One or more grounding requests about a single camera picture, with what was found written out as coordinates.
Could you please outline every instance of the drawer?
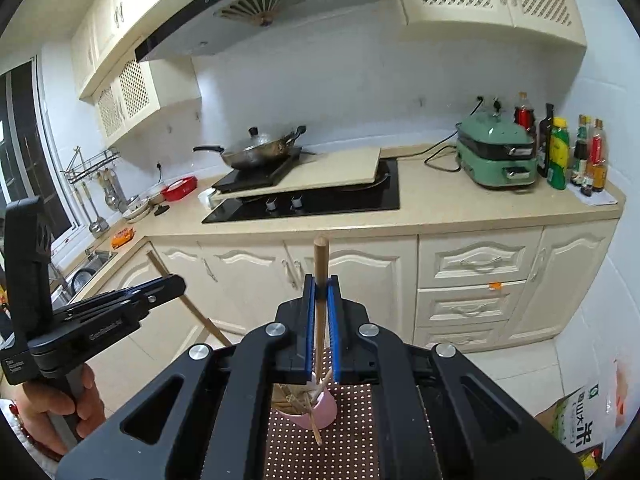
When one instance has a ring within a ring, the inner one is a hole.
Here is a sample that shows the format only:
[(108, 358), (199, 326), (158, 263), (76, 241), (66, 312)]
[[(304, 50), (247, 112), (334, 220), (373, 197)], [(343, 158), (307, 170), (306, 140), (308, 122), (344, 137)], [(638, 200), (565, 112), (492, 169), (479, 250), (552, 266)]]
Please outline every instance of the drawer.
[(418, 288), (526, 280), (542, 228), (420, 237)]
[(507, 321), (520, 299), (526, 281), (418, 290), (417, 327), (466, 325)]
[(474, 352), (493, 347), (506, 321), (465, 326), (416, 328), (414, 345), (431, 348), (438, 343), (452, 343), (459, 350)]

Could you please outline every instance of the brown pegboard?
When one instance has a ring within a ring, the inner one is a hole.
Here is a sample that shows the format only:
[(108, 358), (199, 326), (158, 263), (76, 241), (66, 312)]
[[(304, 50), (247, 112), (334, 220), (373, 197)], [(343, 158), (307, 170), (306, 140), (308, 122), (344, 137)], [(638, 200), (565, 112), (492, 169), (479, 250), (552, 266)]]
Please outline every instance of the brown pegboard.
[[(331, 363), (324, 350), (322, 374)], [(320, 430), (323, 446), (313, 433), (271, 410), (264, 465), (265, 480), (378, 480), (378, 442), (368, 385), (340, 386), (329, 391), (338, 404), (334, 422)]]

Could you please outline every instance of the pan handle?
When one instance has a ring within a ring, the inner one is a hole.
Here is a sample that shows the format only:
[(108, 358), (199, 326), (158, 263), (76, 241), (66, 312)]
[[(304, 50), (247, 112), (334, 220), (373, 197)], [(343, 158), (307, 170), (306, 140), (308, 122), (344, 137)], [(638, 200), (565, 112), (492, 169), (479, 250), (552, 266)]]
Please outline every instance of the pan handle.
[(222, 146), (195, 146), (194, 152), (218, 152), (222, 153), (225, 149)]
[(287, 140), (286, 140), (287, 146), (291, 146), (294, 142), (296, 142), (296, 139), (305, 132), (306, 132), (306, 126), (304, 124), (302, 126), (298, 126), (295, 132), (291, 132), (287, 136)]

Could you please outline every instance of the window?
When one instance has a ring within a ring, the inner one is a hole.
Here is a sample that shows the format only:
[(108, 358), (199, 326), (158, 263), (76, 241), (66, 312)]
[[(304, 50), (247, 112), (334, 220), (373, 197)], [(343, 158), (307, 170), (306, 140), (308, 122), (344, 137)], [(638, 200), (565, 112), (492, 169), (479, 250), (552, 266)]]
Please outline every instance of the window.
[(0, 76), (0, 221), (9, 202), (41, 195), (58, 239), (78, 222), (48, 164), (38, 96), (35, 60)]

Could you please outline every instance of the faucet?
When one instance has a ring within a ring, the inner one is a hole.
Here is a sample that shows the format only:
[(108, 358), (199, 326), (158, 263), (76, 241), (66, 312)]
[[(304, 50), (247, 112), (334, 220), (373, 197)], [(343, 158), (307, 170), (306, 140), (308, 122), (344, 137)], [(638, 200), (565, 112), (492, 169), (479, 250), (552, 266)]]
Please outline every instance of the faucet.
[(54, 278), (60, 281), (62, 296), (65, 298), (65, 300), (71, 301), (71, 299), (73, 298), (71, 287), (69, 286), (69, 283), (65, 279), (62, 272), (60, 272), (60, 269), (57, 268), (53, 263), (49, 263), (49, 269), (51, 270), (51, 273), (53, 274)]

